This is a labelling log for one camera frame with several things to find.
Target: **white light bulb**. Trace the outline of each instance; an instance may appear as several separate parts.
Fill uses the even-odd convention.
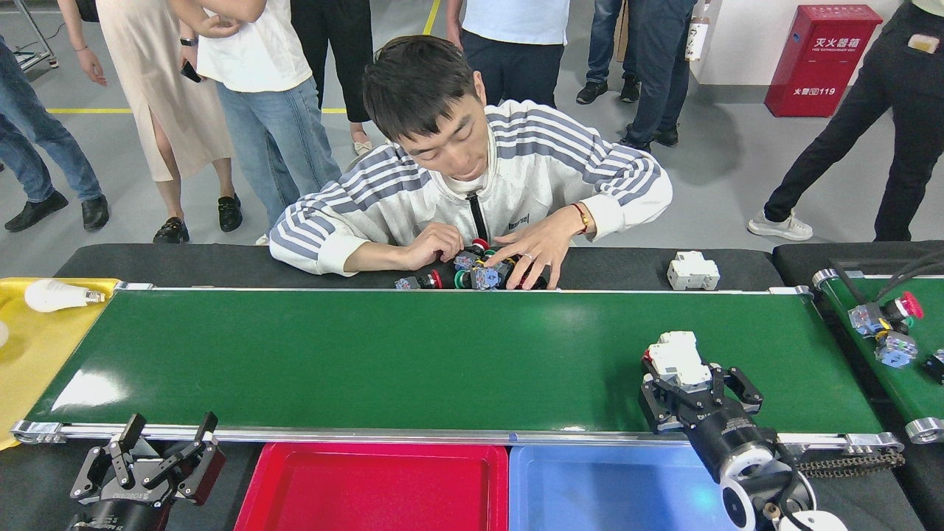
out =
[[[55,279],[41,279],[30,284],[24,293],[26,305],[37,312],[55,312],[62,308],[86,306],[89,302],[103,302],[105,294],[87,287],[61,283]]]

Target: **black pants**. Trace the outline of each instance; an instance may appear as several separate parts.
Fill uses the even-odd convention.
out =
[[[363,107],[363,69],[374,55],[370,0],[292,0],[291,5],[292,27],[318,87],[318,107],[325,99],[325,60],[330,43],[347,120],[370,120]]]
[[[636,71],[642,81],[639,107],[626,138],[635,144],[652,140],[656,129],[674,128],[688,94],[685,36],[695,0],[638,2],[639,36]]]
[[[876,241],[908,241],[908,226],[924,199],[937,159],[944,152],[944,51],[908,47],[912,35],[938,37],[944,17],[904,4],[866,54],[859,78],[823,130],[793,163],[764,206],[767,219],[783,221],[800,196],[846,156],[890,107],[895,155],[875,218]]]
[[[463,30],[465,58],[481,73],[489,105],[503,99],[554,105],[563,44],[518,44],[485,39]]]

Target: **person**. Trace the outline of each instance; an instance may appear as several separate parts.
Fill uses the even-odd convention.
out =
[[[271,228],[300,196],[341,176],[289,0],[169,1],[205,37],[197,73],[217,81],[236,159]],[[267,236],[256,243],[266,244]]]
[[[922,51],[922,40],[937,40],[936,49]],[[895,124],[894,155],[875,217],[875,240],[909,241],[911,220],[944,151],[944,0],[914,0],[899,7],[867,52],[858,79],[826,129],[793,162],[764,209],[748,221],[748,230],[794,241],[810,239],[813,228],[793,212],[803,192],[842,160],[889,108]]]
[[[640,0],[629,0],[627,11],[630,13],[630,27],[623,54],[623,89],[619,101],[632,103],[639,100],[639,76],[636,74],[636,48],[638,47],[638,24]],[[613,33],[623,0],[596,0],[594,2],[593,24],[590,25],[590,52],[587,57],[586,84],[577,93],[577,103],[593,103],[606,91],[610,90],[606,79],[610,75],[610,60],[613,58]]]
[[[10,232],[29,229],[69,204],[53,186],[49,168],[32,143],[46,150],[76,191],[85,230],[105,227],[109,203],[92,165],[72,133],[46,111],[0,35],[0,159],[9,164],[26,192],[23,210],[4,224]]]
[[[213,81],[195,83],[180,74],[185,62],[196,64],[195,34],[179,23],[164,0],[97,0],[96,5],[151,179],[167,208],[167,221],[152,241],[190,241],[180,202],[181,176],[190,177],[208,163],[220,181],[220,230],[235,231],[243,214],[233,188],[233,147],[223,109]],[[92,82],[107,86],[101,62],[85,41],[75,0],[59,0],[59,9],[82,70]]]
[[[571,239],[597,241],[655,219],[672,199],[647,153],[611,144],[551,107],[485,105],[458,47],[400,37],[364,73],[364,103],[392,144],[301,198],[273,228],[274,258],[315,274],[416,270],[475,237],[523,258],[508,285],[560,276]]]
[[[485,83],[486,103],[502,99],[554,105],[554,89],[567,44],[570,0],[449,0],[446,36],[465,52]]]
[[[679,143],[679,115],[688,94],[685,37],[697,0],[642,2],[636,65],[642,82],[639,108],[620,140],[649,151],[654,140],[663,146]]]
[[[312,68],[319,109],[325,99],[325,60],[331,44],[354,153],[360,156],[370,151],[374,145],[363,130],[370,117],[362,96],[363,68],[374,55],[370,0],[292,0],[292,26]]]

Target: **man's right hand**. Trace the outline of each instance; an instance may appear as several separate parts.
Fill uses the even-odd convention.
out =
[[[200,24],[194,28],[194,31],[202,37],[208,39],[224,39],[232,37],[239,32],[240,22],[232,19],[225,19],[220,15],[213,15],[203,19]]]
[[[436,260],[448,262],[463,250],[463,237],[452,225],[432,222],[411,244],[399,248],[399,262],[404,270],[416,271]]]

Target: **black hair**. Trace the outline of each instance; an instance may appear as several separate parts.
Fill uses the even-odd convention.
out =
[[[431,35],[397,37],[363,73],[363,104],[383,136],[438,134],[436,120],[475,92],[472,69],[455,44]]]

